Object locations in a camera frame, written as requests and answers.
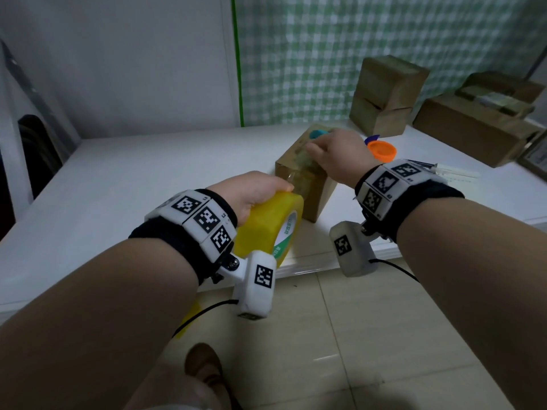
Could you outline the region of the white marker wrist tracker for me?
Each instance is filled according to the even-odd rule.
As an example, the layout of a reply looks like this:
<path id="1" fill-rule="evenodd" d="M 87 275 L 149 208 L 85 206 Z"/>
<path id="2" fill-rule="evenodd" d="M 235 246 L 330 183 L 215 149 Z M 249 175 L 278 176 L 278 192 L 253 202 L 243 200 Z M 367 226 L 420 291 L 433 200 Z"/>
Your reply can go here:
<path id="1" fill-rule="evenodd" d="M 356 200 L 366 218 L 381 221 L 410 187 L 428 181 L 448 184 L 447 179 L 411 160 L 397 159 L 377 166 L 362 182 Z"/>
<path id="2" fill-rule="evenodd" d="M 228 213 L 212 197 L 195 190 L 175 194 L 145 216 L 145 220 L 154 218 L 183 227 L 212 263 L 229 249 L 237 234 Z"/>

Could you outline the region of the black wristband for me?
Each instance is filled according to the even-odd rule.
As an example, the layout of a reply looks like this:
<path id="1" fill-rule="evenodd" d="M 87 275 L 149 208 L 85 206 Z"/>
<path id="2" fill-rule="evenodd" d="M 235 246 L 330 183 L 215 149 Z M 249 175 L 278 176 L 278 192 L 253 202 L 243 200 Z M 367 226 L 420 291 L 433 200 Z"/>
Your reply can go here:
<path id="1" fill-rule="evenodd" d="M 211 192 L 206 188 L 200 188 L 195 191 L 202 192 L 212 197 L 228 213 L 229 218 L 235 227 L 237 221 L 236 214 L 220 195 Z M 222 262 L 230 254 L 235 241 L 234 239 L 229 249 L 223 253 L 217 262 L 212 263 L 201 250 L 199 244 L 192 239 L 183 227 L 175 225 L 163 218 L 144 220 L 140 226 L 136 227 L 131 232 L 128 238 L 159 239 L 167 243 L 186 259 L 194 270 L 199 284 L 202 284 L 208 278 L 213 278 L 213 280 L 217 282 L 215 275 L 217 275 Z"/>
<path id="2" fill-rule="evenodd" d="M 360 189 L 362 182 L 372 173 L 373 170 L 366 173 L 359 183 L 354 188 L 355 199 Z M 397 242 L 397 233 L 403 221 L 424 201 L 428 199 L 443 199 L 443 198 L 462 198 L 465 196 L 462 192 L 453 188 L 450 185 L 428 181 L 420 185 L 410 187 L 399 199 L 397 199 L 388 212 L 384 220 L 376 220 L 366 218 L 363 209 L 362 213 L 365 217 L 364 227 L 372 232 L 379 233 L 383 239 L 390 239 Z"/>

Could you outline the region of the person's leg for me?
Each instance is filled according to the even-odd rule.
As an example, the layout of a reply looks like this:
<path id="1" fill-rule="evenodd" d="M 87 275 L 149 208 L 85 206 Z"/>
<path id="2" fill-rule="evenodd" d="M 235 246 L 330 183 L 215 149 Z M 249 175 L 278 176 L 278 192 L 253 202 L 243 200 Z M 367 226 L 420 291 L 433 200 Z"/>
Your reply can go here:
<path id="1" fill-rule="evenodd" d="M 181 367 L 156 365 L 123 410 L 223 410 L 212 388 Z"/>

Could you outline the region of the yellow packing tape roll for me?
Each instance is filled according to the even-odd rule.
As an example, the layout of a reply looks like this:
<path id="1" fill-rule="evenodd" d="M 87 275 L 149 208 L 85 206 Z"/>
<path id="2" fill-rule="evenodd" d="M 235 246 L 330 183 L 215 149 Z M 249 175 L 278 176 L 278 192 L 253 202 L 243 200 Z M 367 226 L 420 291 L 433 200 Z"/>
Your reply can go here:
<path id="1" fill-rule="evenodd" d="M 299 229 L 303 207 L 303 197 L 292 192 L 278 192 L 252 207 L 247 221 L 237 229 L 234 254 L 247 257 L 261 250 L 273 255 L 280 267 Z"/>

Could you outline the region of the orange round lid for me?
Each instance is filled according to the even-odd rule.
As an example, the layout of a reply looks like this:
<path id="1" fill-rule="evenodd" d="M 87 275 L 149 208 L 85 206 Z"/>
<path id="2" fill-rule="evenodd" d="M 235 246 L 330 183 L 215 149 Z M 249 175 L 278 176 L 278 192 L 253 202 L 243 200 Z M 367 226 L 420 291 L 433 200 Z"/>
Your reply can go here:
<path id="1" fill-rule="evenodd" d="M 366 145 L 373 157 L 381 163 L 390 163 L 395 160 L 397 156 L 397 148 L 391 143 L 374 140 L 368 142 Z"/>

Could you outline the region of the dark chair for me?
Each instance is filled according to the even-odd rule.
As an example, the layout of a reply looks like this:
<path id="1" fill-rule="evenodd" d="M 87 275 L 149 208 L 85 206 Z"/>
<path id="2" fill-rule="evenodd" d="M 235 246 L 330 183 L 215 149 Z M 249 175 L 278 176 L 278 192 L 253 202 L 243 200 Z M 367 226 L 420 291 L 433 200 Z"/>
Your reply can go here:
<path id="1" fill-rule="evenodd" d="M 42 120 L 26 114 L 18 120 L 33 198 L 37 198 L 62 167 Z"/>

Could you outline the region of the person's left hand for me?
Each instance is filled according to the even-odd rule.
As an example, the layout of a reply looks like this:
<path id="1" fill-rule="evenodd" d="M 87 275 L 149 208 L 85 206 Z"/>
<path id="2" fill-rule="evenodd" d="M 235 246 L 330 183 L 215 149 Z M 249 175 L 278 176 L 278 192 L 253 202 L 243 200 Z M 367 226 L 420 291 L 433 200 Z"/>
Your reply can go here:
<path id="1" fill-rule="evenodd" d="M 251 171 L 225 179 L 207 187 L 220 195 L 237 217 L 235 227 L 241 227 L 248 219 L 251 209 L 272 198 L 272 177 L 275 175 Z"/>

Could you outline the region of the green checkered curtain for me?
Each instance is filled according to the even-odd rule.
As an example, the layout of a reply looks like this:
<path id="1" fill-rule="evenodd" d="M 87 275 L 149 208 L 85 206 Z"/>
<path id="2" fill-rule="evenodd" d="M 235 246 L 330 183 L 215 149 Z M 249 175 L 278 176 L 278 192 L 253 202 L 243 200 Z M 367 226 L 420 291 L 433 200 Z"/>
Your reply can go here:
<path id="1" fill-rule="evenodd" d="M 547 0 L 229 0 L 242 126 L 349 115 L 362 60 L 428 68 L 418 104 L 486 70 L 524 76 Z"/>

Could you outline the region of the person's right forearm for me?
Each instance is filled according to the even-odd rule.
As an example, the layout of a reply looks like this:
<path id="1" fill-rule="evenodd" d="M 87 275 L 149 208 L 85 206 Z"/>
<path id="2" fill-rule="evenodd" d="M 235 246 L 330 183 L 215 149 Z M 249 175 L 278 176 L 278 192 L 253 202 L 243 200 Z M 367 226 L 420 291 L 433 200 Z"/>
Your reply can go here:
<path id="1" fill-rule="evenodd" d="M 547 410 L 547 233 L 462 198 L 428 199 L 397 244 L 515 409 Z"/>

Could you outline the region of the person's right hand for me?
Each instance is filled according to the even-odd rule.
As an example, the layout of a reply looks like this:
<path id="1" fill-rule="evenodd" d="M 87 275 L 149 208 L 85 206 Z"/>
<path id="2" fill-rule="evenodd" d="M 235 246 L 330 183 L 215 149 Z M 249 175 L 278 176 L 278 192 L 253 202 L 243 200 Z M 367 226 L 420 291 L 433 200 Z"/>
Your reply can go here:
<path id="1" fill-rule="evenodd" d="M 334 181 L 355 188 L 363 176 L 380 165 L 364 143 L 364 139 L 353 130 L 336 128 L 321 137 L 331 137 L 329 147 L 330 164 L 322 167 Z"/>

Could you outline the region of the flat taped cardboard box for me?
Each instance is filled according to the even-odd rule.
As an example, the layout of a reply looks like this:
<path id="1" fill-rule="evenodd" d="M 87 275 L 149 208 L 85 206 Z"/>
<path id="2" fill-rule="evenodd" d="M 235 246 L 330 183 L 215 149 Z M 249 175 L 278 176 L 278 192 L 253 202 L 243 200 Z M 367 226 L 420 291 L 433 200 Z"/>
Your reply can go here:
<path id="1" fill-rule="evenodd" d="M 520 119 L 530 115 L 536 108 L 533 104 L 479 85 L 461 87 L 455 91 L 455 95 Z"/>

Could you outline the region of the open-flap brown cardboard box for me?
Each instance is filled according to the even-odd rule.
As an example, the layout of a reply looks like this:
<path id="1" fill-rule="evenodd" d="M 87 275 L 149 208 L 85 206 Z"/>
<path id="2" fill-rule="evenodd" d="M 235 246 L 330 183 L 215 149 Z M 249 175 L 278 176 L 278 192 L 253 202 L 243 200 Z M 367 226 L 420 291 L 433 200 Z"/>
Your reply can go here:
<path id="1" fill-rule="evenodd" d="M 382 110 L 372 102 L 354 96 L 350 120 L 366 136 L 380 138 L 400 136 L 404 133 L 413 108 Z"/>

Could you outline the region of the dark brown cardboard box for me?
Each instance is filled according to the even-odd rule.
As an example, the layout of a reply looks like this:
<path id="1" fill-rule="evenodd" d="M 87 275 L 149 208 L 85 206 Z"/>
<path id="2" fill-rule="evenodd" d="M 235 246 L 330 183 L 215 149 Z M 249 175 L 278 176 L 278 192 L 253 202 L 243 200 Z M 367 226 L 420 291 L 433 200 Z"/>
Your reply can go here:
<path id="1" fill-rule="evenodd" d="M 480 86 L 529 104 L 538 99 L 545 89 L 543 84 L 496 71 L 469 75 L 462 83 L 462 87 L 467 86 Z"/>

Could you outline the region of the brown shoe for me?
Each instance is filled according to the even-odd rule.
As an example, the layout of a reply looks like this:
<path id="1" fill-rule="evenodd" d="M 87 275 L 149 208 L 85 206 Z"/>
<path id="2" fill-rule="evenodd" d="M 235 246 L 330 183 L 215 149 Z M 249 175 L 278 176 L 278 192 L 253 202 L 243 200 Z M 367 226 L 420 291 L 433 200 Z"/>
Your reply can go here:
<path id="1" fill-rule="evenodd" d="M 184 372 L 212 390 L 219 410 L 238 409 L 238 402 L 233 404 L 233 394 L 224 377 L 220 358 L 210 345 L 197 343 L 190 348 L 184 360 Z"/>

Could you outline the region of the taped brown cardboard box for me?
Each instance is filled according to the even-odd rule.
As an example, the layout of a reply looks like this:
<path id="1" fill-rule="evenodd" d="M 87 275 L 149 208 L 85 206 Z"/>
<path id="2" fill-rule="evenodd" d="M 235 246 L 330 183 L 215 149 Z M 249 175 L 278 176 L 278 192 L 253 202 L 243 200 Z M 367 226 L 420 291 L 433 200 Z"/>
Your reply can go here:
<path id="1" fill-rule="evenodd" d="M 430 70 L 396 56 L 366 57 L 354 97 L 380 110 L 413 108 Z"/>

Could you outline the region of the small brown cardboard box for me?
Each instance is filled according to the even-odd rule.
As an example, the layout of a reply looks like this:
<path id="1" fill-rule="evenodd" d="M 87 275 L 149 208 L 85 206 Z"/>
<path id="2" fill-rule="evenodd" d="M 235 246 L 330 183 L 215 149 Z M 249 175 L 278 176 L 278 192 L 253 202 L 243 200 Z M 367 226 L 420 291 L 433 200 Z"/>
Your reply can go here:
<path id="1" fill-rule="evenodd" d="M 275 175 L 294 185 L 293 192 L 304 199 L 302 218 L 311 223 L 317 222 L 337 186 L 305 149 L 316 130 L 328 132 L 330 127 L 311 124 L 275 162 Z"/>

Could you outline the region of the long brown cardboard box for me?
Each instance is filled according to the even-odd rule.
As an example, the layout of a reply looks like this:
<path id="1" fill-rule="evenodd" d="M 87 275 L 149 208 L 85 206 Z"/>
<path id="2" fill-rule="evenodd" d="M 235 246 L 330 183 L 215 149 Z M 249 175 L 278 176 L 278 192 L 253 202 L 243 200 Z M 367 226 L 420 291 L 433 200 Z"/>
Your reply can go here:
<path id="1" fill-rule="evenodd" d="M 545 131 L 452 94 L 426 99 L 413 127 L 492 168 L 516 160 Z"/>

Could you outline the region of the person's left forearm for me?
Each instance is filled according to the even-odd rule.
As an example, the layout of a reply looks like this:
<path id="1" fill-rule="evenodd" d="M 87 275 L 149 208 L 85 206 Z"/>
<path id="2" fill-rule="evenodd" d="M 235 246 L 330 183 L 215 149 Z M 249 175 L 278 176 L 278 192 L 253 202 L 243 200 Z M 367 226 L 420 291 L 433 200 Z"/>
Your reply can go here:
<path id="1" fill-rule="evenodd" d="M 0 410 L 122 410 L 197 287 L 158 239 L 97 255 L 0 325 Z"/>

